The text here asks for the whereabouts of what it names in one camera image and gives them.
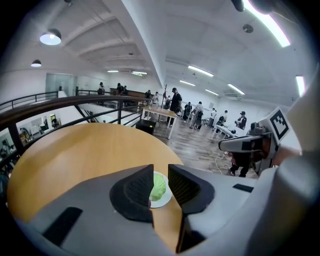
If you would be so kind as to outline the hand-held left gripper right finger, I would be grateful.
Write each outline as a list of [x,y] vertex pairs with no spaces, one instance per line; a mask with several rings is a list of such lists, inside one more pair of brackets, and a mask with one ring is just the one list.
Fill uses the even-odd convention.
[[168,186],[182,210],[176,252],[196,246],[222,228],[247,200],[256,182],[170,164]]

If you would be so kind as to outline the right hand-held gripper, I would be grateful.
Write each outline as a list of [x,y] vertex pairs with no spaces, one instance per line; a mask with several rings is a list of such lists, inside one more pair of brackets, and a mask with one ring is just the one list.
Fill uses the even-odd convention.
[[251,124],[249,135],[221,140],[218,148],[226,152],[251,151],[250,166],[257,175],[261,175],[272,167],[280,144],[290,130],[285,113],[276,107],[264,119]]

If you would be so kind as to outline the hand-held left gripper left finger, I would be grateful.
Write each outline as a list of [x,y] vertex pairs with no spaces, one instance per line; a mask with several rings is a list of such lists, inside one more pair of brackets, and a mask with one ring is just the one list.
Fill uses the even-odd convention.
[[19,229],[44,256],[163,256],[149,195],[153,165],[80,182]]

